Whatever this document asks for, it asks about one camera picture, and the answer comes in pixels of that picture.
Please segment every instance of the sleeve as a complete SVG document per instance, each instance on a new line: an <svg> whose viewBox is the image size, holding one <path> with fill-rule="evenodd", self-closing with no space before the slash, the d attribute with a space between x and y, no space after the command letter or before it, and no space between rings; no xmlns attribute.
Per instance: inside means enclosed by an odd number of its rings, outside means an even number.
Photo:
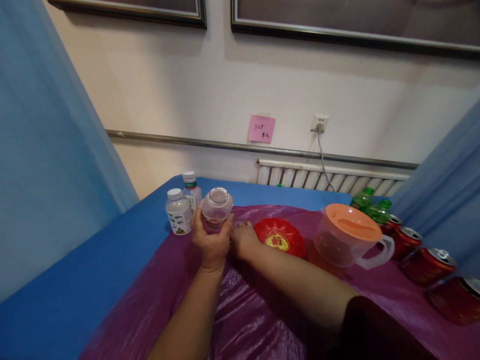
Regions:
<svg viewBox="0 0 480 360"><path fill-rule="evenodd" d="M390 315L364 297L347 305L338 345L328 359L436 359Z"/></svg>

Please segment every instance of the power cord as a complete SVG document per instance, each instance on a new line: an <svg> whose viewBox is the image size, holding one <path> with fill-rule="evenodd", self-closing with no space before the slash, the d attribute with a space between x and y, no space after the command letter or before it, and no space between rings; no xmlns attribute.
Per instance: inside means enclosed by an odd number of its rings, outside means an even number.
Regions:
<svg viewBox="0 0 480 360"><path fill-rule="evenodd" d="M325 173L325 177L328 181L328 183L330 184L331 188L333 189L333 191L336 193L337 190L335 189L335 186L332 184L332 182L330 181L330 178L329 178L329 175L327 174L327 170L325 169L325 163L324 163L324 152L322 151L322 144L320 143L320 132L318 132L317 134L317 137L318 139L318 146L320 147L320 158L321 158L321 166L323 167L323 172Z"/></svg>

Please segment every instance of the black frame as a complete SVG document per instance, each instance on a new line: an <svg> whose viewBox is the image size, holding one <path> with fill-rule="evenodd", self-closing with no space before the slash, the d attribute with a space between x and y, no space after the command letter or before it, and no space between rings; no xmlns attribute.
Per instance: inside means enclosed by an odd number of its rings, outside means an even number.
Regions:
<svg viewBox="0 0 480 360"><path fill-rule="evenodd" d="M92 4L83 2L82 0L48 0L51 5L66 12L87 13L206 29L207 14L205 10L205 0L196 1L198 2L199 16L172 14L162 12L161 9L159 11L148 11L134 8L120 8L114 4Z"/></svg>
<svg viewBox="0 0 480 360"><path fill-rule="evenodd" d="M381 40L359 36L346 36L343 34L331 34L322 31L305 31L301 29L291 29L278 26L266 26L261 24L248 24L244 22L236 21L236 2L238 0L231 0L230 2L230 14L231 14L231 31L233 33L254 34L272 36L277 38L291 38L311 40L325 43L353 45L359 47L377 48L391 51L400 51L415 54L425 54L442 56L449 58L468 59L468 60L480 60L480 47L478 51L468 49L456 49L442 46L405 43L393 40Z"/></svg>

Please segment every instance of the power outlet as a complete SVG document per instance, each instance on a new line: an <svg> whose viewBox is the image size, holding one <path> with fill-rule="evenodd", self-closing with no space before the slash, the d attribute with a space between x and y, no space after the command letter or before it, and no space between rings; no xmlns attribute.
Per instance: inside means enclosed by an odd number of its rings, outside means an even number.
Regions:
<svg viewBox="0 0 480 360"><path fill-rule="evenodd" d="M330 116L324 114L315 114L311 122L310 131L322 134L327 129Z"/></svg>

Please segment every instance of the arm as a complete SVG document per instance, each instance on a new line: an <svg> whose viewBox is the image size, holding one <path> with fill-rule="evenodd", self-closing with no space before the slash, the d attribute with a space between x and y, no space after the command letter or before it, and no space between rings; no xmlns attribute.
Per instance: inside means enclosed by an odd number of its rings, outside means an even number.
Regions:
<svg viewBox="0 0 480 360"><path fill-rule="evenodd" d="M208 235L201 208L202 203L190 220L193 243L201 249L201 267L147 360L204 360L208 356L233 215L225 221L219 234Z"/></svg>
<svg viewBox="0 0 480 360"><path fill-rule="evenodd" d="M315 324L339 332L359 293L319 267L262 244L250 222L231 232L236 255L282 291Z"/></svg>

